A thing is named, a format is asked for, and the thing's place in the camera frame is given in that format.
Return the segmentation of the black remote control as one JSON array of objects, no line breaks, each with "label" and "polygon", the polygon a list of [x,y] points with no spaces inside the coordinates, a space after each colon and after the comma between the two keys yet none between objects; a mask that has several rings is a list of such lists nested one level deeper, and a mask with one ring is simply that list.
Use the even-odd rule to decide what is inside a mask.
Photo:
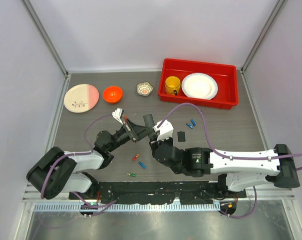
[{"label": "black remote control", "polygon": [[145,122],[145,126],[146,126],[147,128],[150,128],[150,129],[151,129],[151,133],[148,135],[150,141],[151,141],[151,142],[156,141],[156,140],[157,140],[157,134],[156,134],[156,132],[154,131],[154,125],[155,125],[155,123],[154,123],[152,114],[144,115],[144,116],[143,116],[143,119],[144,119],[144,122]]}]

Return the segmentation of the black battery cover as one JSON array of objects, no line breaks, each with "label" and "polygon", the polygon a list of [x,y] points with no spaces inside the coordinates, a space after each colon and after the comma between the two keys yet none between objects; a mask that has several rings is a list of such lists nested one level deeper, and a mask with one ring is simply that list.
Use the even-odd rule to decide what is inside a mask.
[{"label": "black battery cover", "polygon": [[186,135],[184,131],[177,132],[178,142],[184,143],[186,141]]}]

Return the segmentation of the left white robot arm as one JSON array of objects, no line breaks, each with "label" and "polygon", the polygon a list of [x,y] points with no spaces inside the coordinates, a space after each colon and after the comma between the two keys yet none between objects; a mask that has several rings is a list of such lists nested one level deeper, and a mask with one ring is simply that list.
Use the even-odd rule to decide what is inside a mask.
[{"label": "left white robot arm", "polygon": [[71,199],[76,196],[93,199],[99,186],[86,170],[106,168],[114,158],[111,152],[128,141],[137,142],[146,136],[156,138],[152,116],[145,115],[144,122],[145,125],[137,125],[125,119],[115,134],[100,131],[90,151],[68,152],[52,147],[28,171],[26,179],[40,192],[41,199],[50,200],[60,193],[68,193]]}]

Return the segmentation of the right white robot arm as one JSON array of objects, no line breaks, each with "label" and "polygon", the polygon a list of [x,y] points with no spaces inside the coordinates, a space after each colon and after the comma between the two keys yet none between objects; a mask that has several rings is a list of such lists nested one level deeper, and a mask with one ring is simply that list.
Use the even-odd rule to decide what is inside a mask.
[{"label": "right white robot arm", "polygon": [[217,174],[216,190],[224,198],[266,183],[277,188],[300,187],[294,158],[285,144],[266,151],[240,152],[239,159],[231,151],[212,151],[207,147],[179,149],[172,138],[152,141],[150,147],[153,158],[175,174],[194,178]]}]

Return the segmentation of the blue battery centre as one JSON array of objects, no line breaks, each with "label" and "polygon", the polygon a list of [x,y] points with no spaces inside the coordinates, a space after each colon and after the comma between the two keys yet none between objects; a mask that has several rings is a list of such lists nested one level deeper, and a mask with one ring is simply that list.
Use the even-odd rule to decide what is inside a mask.
[{"label": "blue battery centre", "polygon": [[146,169],[146,166],[142,162],[139,161],[138,163],[143,169]]}]

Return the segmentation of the small floral bowl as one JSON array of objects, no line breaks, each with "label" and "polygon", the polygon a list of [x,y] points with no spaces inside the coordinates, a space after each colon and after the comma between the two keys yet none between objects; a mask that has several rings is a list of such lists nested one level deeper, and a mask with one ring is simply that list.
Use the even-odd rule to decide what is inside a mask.
[{"label": "small floral bowl", "polygon": [[153,87],[149,82],[142,82],[137,85],[136,92],[140,96],[147,97],[153,91]]}]

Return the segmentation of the orange bowl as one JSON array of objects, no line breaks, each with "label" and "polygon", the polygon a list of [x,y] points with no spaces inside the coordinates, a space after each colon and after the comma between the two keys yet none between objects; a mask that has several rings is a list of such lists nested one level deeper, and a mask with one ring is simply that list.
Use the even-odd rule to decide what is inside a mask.
[{"label": "orange bowl", "polygon": [[103,99],[110,104],[116,104],[123,97],[123,90],[118,86],[109,86],[103,91]]}]

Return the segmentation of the yellow mug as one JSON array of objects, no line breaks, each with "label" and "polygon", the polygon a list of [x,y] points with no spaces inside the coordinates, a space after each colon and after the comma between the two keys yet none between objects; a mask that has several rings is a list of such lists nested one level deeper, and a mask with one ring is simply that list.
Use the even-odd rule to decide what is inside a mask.
[{"label": "yellow mug", "polygon": [[167,95],[177,96],[180,90],[181,81],[176,76],[169,76],[165,79],[165,93]]}]

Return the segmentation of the pink and cream plate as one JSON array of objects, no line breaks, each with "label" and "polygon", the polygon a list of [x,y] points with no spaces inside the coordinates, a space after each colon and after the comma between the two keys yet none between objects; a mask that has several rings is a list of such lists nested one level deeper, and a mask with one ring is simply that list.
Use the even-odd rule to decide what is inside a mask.
[{"label": "pink and cream plate", "polygon": [[99,91],[90,84],[78,84],[69,89],[64,96],[64,106],[72,113],[84,113],[96,106]]}]

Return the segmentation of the white paper plate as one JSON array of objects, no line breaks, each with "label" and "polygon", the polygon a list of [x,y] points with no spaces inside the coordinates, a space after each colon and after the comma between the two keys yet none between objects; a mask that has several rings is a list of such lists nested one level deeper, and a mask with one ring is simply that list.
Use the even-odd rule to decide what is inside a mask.
[{"label": "white paper plate", "polygon": [[218,93],[216,81],[204,73],[187,75],[181,83],[183,93],[189,98],[211,100]]}]

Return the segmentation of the red plastic bin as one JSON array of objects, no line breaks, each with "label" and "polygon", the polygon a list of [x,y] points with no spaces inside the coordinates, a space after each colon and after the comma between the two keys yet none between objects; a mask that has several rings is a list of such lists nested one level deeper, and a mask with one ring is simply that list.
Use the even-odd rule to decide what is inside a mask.
[{"label": "red plastic bin", "polygon": [[[180,80],[178,93],[166,93],[166,79]],[[158,87],[161,101],[192,103],[197,106],[230,110],[239,103],[237,72],[234,65],[166,58]]]}]

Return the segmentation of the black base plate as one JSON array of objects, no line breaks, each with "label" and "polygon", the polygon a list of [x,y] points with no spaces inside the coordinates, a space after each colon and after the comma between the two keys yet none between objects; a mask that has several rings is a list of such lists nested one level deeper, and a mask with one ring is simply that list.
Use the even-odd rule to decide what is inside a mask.
[{"label": "black base plate", "polygon": [[115,201],[122,205],[169,205],[175,198],[183,205],[194,205],[247,196],[245,190],[226,191],[217,182],[209,181],[97,182],[79,195],[84,200],[100,200],[102,204]]}]

